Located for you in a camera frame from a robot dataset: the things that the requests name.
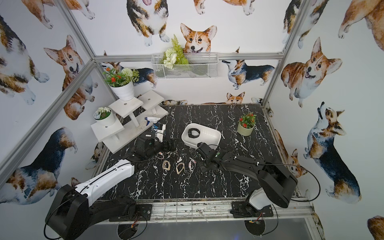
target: wall shelf basket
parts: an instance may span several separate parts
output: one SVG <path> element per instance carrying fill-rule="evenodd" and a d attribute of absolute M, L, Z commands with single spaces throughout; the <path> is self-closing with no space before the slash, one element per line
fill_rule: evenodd
<path fill-rule="evenodd" d="M 163 53 L 152 55 L 152 67 L 157 79 L 180 78 L 216 78 L 218 53 L 190 53 L 184 54 L 189 65 L 174 65 L 173 69 L 160 64 Z"/>

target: wooden shelf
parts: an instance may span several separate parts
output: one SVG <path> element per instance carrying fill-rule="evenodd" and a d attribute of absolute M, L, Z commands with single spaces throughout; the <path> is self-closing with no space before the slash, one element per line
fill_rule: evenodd
<path fill-rule="evenodd" d="M 150 122 L 147 125 L 147 120 L 144 119 L 145 117 L 163 118 L 168 114 L 164 108 L 158 105 L 156 105 L 154 108 L 156 110 L 156 114 L 153 114 L 152 110 L 149 109 L 136 117 L 137 121 L 139 122 L 139 127 L 136 127 L 133 121 L 129 121 L 127 124 L 125 124 L 123 126 L 124 130 L 116 134 L 118 141 L 113 138 L 105 139 L 103 142 L 108 147 L 108 149 L 114 154 L 133 139 L 137 138 L 140 134 L 145 132 L 145 130 L 150 128 L 153 123 Z"/>

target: wire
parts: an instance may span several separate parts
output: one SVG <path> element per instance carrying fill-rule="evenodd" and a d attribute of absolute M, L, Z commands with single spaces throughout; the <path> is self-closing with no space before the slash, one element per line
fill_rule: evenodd
<path fill-rule="evenodd" d="M 145 219 L 145 222 L 146 222 L 144 230 L 143 230 L 139 235 L 137 235 L 136 237 L 133 237 L 133 238 L 130 238 L 130 239 L 137 238 L 138 236 L 140 236 L 140 235 L 147 229 L 148 221 L 147 221 L 147 219 L 146 219 L 144 216 L 142 216 L 142 217 Z"/>
<path fill-rule="evenodd" d="M 317 196 L 314 198 L 314 199 L 311 199 L 311 200 L 294 200 L 294 199 L 291 199 L 291 201 L 294 201 L 294 202 L 312 202 L 313 200 L 315 200 L 316 198 L 319 197 L 320 195 L 320 192 L 321 192 L 321 186 L 320 186 L 320 182 L 319 180 L 317 179 L 317 177 L 312 173 L 310 172 L 309 170 L 307 170 L 305 167 L 302 167 L 302 166 L 296 166 L 296 165 L 293 165 L 293 164 L 268 164 L 268 163 L 262 163 L 262 164 L 259 164 L 259 165 L 275 165 L 275 166 L 295 166 L 295 167 L 300 167 L 302 169 L 304 169 L 305 171 L 309 172 L 317 181 L 317 184 L 319 185 L 319 192 L 317 193 Z"/>
<path fill-rule="evenodd" d="M 276 212 L 276 217 L 277 217 L 277 223 L 276 223 L 276 226 L 275 226 L 275 228 L 274 228 L 272 231 L 269 231 L 269 232 L 267 232 L 267 233 L 261 234 L 261 236 L 267 235 L 268 233 L 271 233 L 271 232 L 275 231 L 276 228 L 277 228 L 277 226 L 279 225 L 279 215 L 277 214 L 275 205 L 272 204 L 272 206 L 273 206 L 273 208 L 275 209 L 275 212 Z"/>
<path fill-rule="evenodd" d="M 55 210 L 53 210 L 53 211 L 51 212 L 51 214 L 49 215 L 49 217 L 48 217 L 48 219 L 47 219 L 47 221 L 45 222 L 45 225 L 44 225 L 44 236 L 45 236 L 45 238 L 48 239 L 48 240 L 58 240 L 58 239 L 61 238 L 61 237 L 58 237 L 58 238 L 50 238 L 50 237 L 48 237 L 48 236 L 46 235 L 46 232 L 45 232 L 45 231 L 46 231 L 46 227 L 47 227 L 47 225 L 48 225 L 48 222 L 49 222 L 49 220 L 51 219 L 51 217 L 53 216 L 53 214 L 55 213 L 55 211 L 57 211 L 57 210 L 58 210 L 61 206 L 63 206 L 65 203 L 67 203 L 67 202 L 69 202 L 69 201 L 75 199 L 76 197 L 78 197 L 78 196 L 83 192 L 83 190 L 86 189 L 86 188 L 88 187 L 88 185 L 93 184 L 95 181 L 97 181 L 97 180 L 99 180 L 100 178 L 104 177 L 104 176 L 107 175 L 108 173 L 110 173 L 110 172 L 112 172 L 112 171 L 115 171 L 116 168 L 122 167 L 122 166 L 127 165 L 127 164 L 131 164 L 131 163 L 130 163 L 130 162 L 129 162 L 129 163 L 124 163 L 124 164 L 122 164 L 122 165 L 120 165 L 120 166 L 118 166 L 118 167 L 113 168 L 113 169 L 110 170 L 109 172 L 106 172 L 105 174 L 103 174 L 102 176 L 98 177 L 96 180 L 94 180 L 94 181 L 91 182 L 90 184 L 87 184 L 87 186 L 85 186 L 85 187 L 84 187 L 78 194 L 76 194 L 76 195 L 73 196 L 72 198 L 68 199 L 67 201 L 64 201 L 64 202 L 63 202 L 62 204 L 60 204 Z"/>

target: marble surface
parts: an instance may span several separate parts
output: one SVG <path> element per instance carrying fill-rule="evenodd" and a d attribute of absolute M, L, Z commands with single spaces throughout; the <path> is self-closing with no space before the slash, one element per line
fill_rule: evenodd
<path fill-rule="evenodd" d="M 255 179 L 236 172 L 209 170 L 202 173 L 196 168 L 191 172 L 188 168 L 189 157 L 197 159 L 195 149 L 187 147 L 181 140 L 185 127 L 194 122 L 221 132 L 219 146 L 247 157 L 273 159 L 279 158 L 277 147 L 261 106 L 258 104 L 223 104 L 223 105 L 181 105 L 162 106 L 169 114 L 159 122 L 167 125 L 167 138 L 179 138 L 175 152 L 166 154 L 171 162 L 170 171 L 162 169 L 163 160 L 154 158 L 135 164 L 135 174 L 120 182 L 106 192 L 100 199 L 110 200 L 118 195 L 126 194 L 133 199 L 197 199 L 246 197 L 260 188 Z M 243 137 L 237 133 L 238 119 L 248 111 L 256 115 L 257 123 L 251 136 Z M 137 116 L 143 109 L 135 112 Z M 126 155 L 136 140 L 129 143 L 115 154 L 110 154 L 104 169 L 111 167 L 122 156 Z M 184 162 L 185 170 L 178 175 L 176 165 Z"/>

